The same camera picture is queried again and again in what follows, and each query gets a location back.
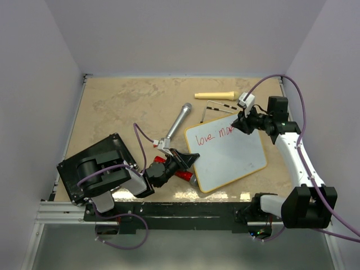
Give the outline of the yellow framed whiteboard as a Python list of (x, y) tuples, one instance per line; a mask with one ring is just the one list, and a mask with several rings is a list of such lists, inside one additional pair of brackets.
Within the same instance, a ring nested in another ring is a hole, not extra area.
[(184, 136), (190, 153), (200, 157), (193, 168), (201, 192), (222, 186), (264, 169), (267, 158), (259, 132), (247, 135), (231, 124), (237, 114), (189, 127)]

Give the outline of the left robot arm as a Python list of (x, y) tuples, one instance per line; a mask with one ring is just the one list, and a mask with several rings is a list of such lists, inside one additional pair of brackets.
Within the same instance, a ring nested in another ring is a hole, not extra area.
[(154, 193), (154, 188), (162, 187), (176, 172), (190, 169), (199, 157), (198, 153), (181, 153), (171, 148), (163, 163), (153, 162), (140, 173), (120, 158), (119, 150), (110, 151), (84, 158), (78, 163), (77, 186), (94, 203), (97, 215), (110, 221), (116, 216), (111, 190), (122, 187), (137, 198), (148, 197)]

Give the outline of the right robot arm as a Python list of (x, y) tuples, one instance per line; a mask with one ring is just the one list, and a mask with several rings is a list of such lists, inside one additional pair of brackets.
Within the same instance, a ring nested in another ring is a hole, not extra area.
[(299, 155), (303, 143), (298, 124), (289, 120), (288, 99), (271, 96), (267, 110), (258, 111), (254, 95), (244, 92), (238, 98), (238, 106), (242, 110), (232, 127), (248, 135), (254, 130), (264, 131), (280, 152), (294, 186), (286, 198), (274, 193), (257, 193), (247, 213), (257, 221), (275, 215), (286, 228), (327, 228), (338, 195), (316, 174), (307, 153), (303, 151), (302, 156)]

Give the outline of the red toy microphone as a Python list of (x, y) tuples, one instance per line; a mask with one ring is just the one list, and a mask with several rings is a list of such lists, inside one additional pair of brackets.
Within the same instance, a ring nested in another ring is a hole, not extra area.
[[(165, 161), (166, 160), (160, 156), (155, 156), (155, 158), (154, 158), (154, 162), (157, 162), (157, 163), (165, 163)], [(189, 171), (183, 172), (183, 171), (178, 170), (178, 171), (176, 171), (175, 176), (189, 182), (192, 186), (198, 186), (196, 176)]]

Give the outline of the cream toy microphone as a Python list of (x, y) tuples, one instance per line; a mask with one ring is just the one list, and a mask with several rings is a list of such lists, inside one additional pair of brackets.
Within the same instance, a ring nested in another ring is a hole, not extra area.
[(215, 100), (236, 100), (240, 96), (239, 92), (230, 91), (230, 92), (202, 92), (195, 93), (195, 99), (215, 99)]

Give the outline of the silver toy microphone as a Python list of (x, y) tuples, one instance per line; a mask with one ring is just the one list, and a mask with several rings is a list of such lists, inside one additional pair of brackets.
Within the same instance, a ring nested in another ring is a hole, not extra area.
[(168, 131), (168, 133), (165, 136), (167, 139), (171, 140), (174, 137), (177, 130), (179, 129), (181, 124), (184, 122), (185, 118), (190, 114), (191, 110), (192, 110), (192, 105), (188, 102), (182, 106), (180, 113), (178, 114), (176, 120), (174, 121), (170, 130)]

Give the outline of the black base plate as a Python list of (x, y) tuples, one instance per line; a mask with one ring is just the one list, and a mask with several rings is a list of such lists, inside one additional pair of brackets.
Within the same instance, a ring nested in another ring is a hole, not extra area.
[(201, 230), (248, 233), (281, 224), (270, 214), (254, 214), (249, 202), (116, 202), (115, 208), (98, 217), (91, 204), (84, 221), (95, 222), (103, 234), (135, 234), (138, 230)]

